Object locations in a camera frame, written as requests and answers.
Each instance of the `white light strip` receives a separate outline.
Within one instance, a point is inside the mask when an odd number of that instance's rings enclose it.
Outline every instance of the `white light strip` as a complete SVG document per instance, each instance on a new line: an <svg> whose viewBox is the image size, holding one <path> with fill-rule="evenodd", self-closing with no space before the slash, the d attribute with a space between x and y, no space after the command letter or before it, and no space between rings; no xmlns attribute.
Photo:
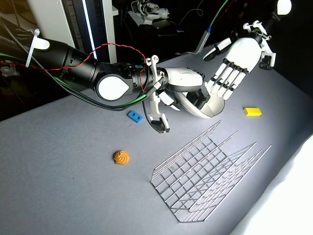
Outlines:
<svg viewBox="0 0 313 235"><path fill-rule="evenodd" d="M90 42L91 42L91 48L92 50L95 49L94 47L94 43L93 43L93 37L92 37L92 32L91 32L91 27L90 27L90 23L89 23L89 16L88 16L88 11L87 11L87 6L86 6L86 0L82 0L83 2L83 8L84 8L84 13L85 13L85 18L86 18L86 22L87 22L87 28L88 28L88 33L89 33L89 38L90 38ZM93 56L95 59L97 59L97 55L96 52L93 52Z"/></svg>

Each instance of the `orange swirl object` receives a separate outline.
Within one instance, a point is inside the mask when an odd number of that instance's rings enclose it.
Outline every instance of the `orange swirl object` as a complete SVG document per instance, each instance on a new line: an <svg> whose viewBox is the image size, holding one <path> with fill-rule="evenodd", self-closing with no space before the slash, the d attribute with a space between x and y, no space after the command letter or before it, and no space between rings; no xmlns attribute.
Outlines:
<svg viewBox="0 0 313 235"><path fill-rule="evenodd" d="M120 150L114 153L115 164L125 165L129 161L129 153L125 150Z"/></svg>

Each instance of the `wire mesh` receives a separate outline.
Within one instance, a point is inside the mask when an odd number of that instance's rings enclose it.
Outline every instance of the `wire mesh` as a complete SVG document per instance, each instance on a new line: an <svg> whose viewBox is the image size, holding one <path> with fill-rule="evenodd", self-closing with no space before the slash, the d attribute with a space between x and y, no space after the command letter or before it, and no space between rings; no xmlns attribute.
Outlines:
<svg viewBox="0 0 313 235"><path fill-rule="evenodd" d="M257 142L226 155L210 136L220 121L173 154L152 174L151 183L179 222L205 221L269 150L247 158Z"/></svg>

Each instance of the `gray table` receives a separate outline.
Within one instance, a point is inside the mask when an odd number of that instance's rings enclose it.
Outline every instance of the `gray table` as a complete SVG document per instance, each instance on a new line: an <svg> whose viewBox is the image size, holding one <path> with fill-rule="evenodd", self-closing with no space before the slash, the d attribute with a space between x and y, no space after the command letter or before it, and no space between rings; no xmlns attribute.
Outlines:
<svg viewBox="0 0 313 235"><path fill-rule="evenodd" d="M191 67L211 76L222 61L184 55L163 67ZM261 117L246 117L256 106ZM171 125L160 135L123 112L95 108L72 96L0 123L1 235L224 235L243 218L312 129L313 101L275 71L256 68L222 113L200 119L161 107ZM143 114L140 105L134 110ZM203 223L178 223L149 180L154 167L222 120L213 140L236 130L226 151L254 141L272 149ZM127 165L112 161L119 149Z"/></svg>

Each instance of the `blue toy brick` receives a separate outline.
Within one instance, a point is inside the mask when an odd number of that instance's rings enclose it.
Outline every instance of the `blue toy brick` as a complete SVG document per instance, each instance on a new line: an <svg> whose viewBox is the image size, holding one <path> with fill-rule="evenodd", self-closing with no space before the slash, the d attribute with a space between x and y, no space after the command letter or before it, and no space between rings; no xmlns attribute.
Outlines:
<svg viewBox="0 0 313 235"><path fill-rule="evenodd" d="M127 116L129 116L132 120L134 120L137 123L140 123L142 121L142 116L139 113L137 113L137 112L135 112L133 110L130 111L127 114Z"/></svg>

